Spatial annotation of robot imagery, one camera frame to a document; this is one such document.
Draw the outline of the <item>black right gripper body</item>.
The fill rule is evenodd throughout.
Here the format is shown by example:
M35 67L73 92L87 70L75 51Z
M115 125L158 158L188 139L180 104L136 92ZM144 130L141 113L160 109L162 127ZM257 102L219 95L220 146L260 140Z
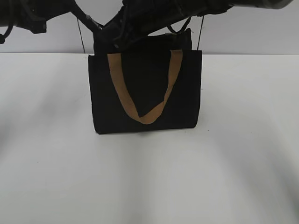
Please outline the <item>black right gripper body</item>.
M116 16L98 32L98 39L116 48L126 47L134 35L135 25L132 22L149 8L148 0L123 0L122 7Z

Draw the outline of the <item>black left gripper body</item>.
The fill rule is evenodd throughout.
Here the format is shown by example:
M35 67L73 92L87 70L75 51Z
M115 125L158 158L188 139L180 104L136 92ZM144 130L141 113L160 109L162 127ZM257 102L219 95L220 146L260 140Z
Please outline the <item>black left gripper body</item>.
M10 0L13 25L32 33L45 33L47 21L71 12L73 0Z

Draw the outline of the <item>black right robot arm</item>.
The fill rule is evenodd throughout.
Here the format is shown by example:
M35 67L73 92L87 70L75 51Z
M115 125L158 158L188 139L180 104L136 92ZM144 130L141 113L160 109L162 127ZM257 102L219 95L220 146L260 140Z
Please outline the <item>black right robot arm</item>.
M118 14L95 34L103 42L125 49L162 28L182 33L193 16L223 14L232 7L282 9L290 0L124 0Z

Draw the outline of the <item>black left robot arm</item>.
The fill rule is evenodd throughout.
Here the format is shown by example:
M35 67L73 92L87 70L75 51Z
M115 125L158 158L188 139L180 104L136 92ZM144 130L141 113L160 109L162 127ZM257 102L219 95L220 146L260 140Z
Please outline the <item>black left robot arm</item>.
M2 0L0 26L7 30L0 35L0 43L4 44L13 27L26 29L33 34L45 33L48 20L71 12L75 6L73 0Z

